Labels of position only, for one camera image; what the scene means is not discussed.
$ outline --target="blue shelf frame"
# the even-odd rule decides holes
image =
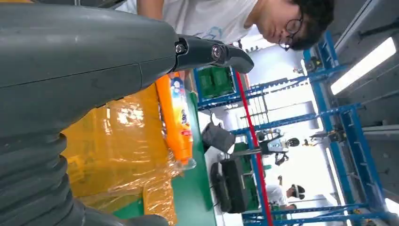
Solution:
[[[330,207],[320,207],[320,208],[307,208],[307,209],[297,209],[297,210],[281,210],[272,211],[272,215],[280,214],[295,214],[295,213],[305,213],[305,212],[315,212],[315,211],[329,211],[329,213],[322,214],[315,218],[300,218],[300,219],[290,219],[290,220],[274,220],[273,225],[293,225],[293,224],[305,224],[305,223],[315,223],[315,222],[328,222],[328,221],[346,221],[352,220],[355,225],[359,224],[362,219],[390,219],[391,213],[387,211],[385,204],[385,198],[383,195],[383,187],[378,176],[378,172],[373,161],[370,147],[368,146],[367,140],[363,134],[360,119],[357,115],[357,109],[360,104],[340,106],[338,108],[330,109],[326,101],[326,95],[324,94],[324,82],[329,80],[336,75],[337,72],[346,69],[345,66],[339,65],[338,57],[334,49],[330,32],[326,32],[324,39],[318,43],[317,51],[321,55],[321,60],[323,62],[324,68],[319,69],[314,73],[310,73],[308,76],[301,76],[292,80],[287,80],[283,83],[267,83],[255,86],[245,92],[248,99],[260,97],[266,95],[269,92],[265,92],[272,86],[287,84],[283,89],[288,89],[295,87],[302,81],[309,79],[312,85],[313,93],[315,95],[316,104],[319,108],[319,113],[311,113],[306,115],[301,115],[297,117],[292,117],[288,119],[283,119],[279,121],[273,121],[266,124],[255,126],[255,130],[271,129],[284,125],[289,125],[293,123],[298,123],[302,121],[308,121],[316,118],[321,118],[323,126],[326,131],[333,131],[335,128],[333,126],[332,116],[336,116],[337,119],[341,121],[344,131],[346,133],[347,140],[345,144],[349,147],[351,156],[355,162],[355,170],[358,175],[357,178],[360,180],[362,190],[365,194],[365,203],[356,203],[353,197],[351,186],[348,180],[347,170],[344,164],[343,156],[341,155],[341,148],[337,142],[330,143],[330,150],[332,157],[334,159],[335,167],[337,169],[338,178],[340,181],[340,186],[343,191],[346,205],[330,206]],[[305,62],[309,62],[311,59],[310,51],[304,51],[303,53]],[[199,85],[198,72],[194,70],[194,78],[196,84]],[[210,109],[217,106],[223,106],[233,103],[238,103],[241,101],[241,97],[238,93],[233,93],[223,97],[204,99],[200,87],[197,87],[199,95],[198,110]],[[231,131],[234,135],[244,135],[247,137],[248,146],[250,149],[254,149],[252,144],[252,137],[249,128],[238,129]],[[251,155],[252,164],[256,165],[255,155]],[[258,172],[257,167],[254,167],[254,174],[256,179],[256,184],[260,184],[263,178],[260,178],[260,172]],[[258,194],[263,199],[266,194],[262,193],[260,187],[257,186]],[[354,214],[353,210],[366,208],[370,211],[367,214]],[[266,207],[261,206],[261,213],[256,214],[243,214],[243,219],[245,226],[269,226],[266,219]]]
[[[318,72],[310,73],[310,74],[308,74],[308,76],[300,76],[297,78],[289,79],[284,82],[277,81],[277,82],[268,82],[265,84],[260,84],[260,85],[254,86],[251,89],[248,89],[247,91],[245,91],[245,95],[246,95],[247,99],[252,99],[252,98],[261,97],[263,95],[267,95],[270,93],[274,93],[274,92],[277,92],[280,90],[298,87],[300,85],[300,82],[302,82],[302,81],[309,80],[310,83],[324,81],[324,80],[328,79],[330,75],[334,74],[335,72],[342,71],[344,69],[346,69],[346,66],[338,66],[335,68],[330,68],[327,70],[321,70]],[[202,95],[201,87],[198,85],[198,84],[200,84],[198,71],[197,71],[197,69],[194,69],[193,71],[194,71],[194,79],[197,84],[198,110],[199,111],[241,102],[241,97],[238,92],[234,92],[232,94],[228,94],[228,95],[213,98],[213,99],[205,99]],[[237,78],[236,78],[236,76],[234,76],[234,85],[235,86],[237,84],[236,80],[237,80]],[[284,84],[286,84],[286,86],[284,86],[278,90],[273,90],[270,92],[265,91],[266,89],[269,89],[271,87],[281,86]]]

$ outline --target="gray robot arm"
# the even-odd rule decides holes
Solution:
[[[122,222],[74,200],[60,132],[168,72],[232,65],[246,73],[249,57],[114,10],[1,4],[0,18],[0,225],[167,225]]]
[[[0,137],[61,131],[171,71],[253,67],[238,48],[130,13],[2,4],[0,15]]]

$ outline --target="bolt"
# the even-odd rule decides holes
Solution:
[[[215,60],[220,59],[222,56],[222,48],[219,45],[214,45],[212,47],[212,58]]]
[[[176,45],[176,53],[183,53],[186,51],[186,48],[182,44]]]

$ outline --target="detergent bottle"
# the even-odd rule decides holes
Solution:
[[[183,80],[179,73],[172,73],[155,84],[166,125],[166,142],[183,168],[192,169],[196,162],[192,158],[192,132]]]

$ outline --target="man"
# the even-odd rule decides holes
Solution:
[[[279,185],[266,185],[267,197],[269,202],[277,203],[279,206],[287,205],[287,199],[290,197],[295,197],[298,199],[305,198],[305,189],[302,186],[292,185],[288,190],[284,192],[282,187],[283,177],[279,176]],[[296,209],[296,205],[289,205],[286,210]]]
[[[127,0],[117,10],[164,20],[177,33],[227,44],[256,25],[267,41],[300,50],[315,44],[333,21],[334,0]]]

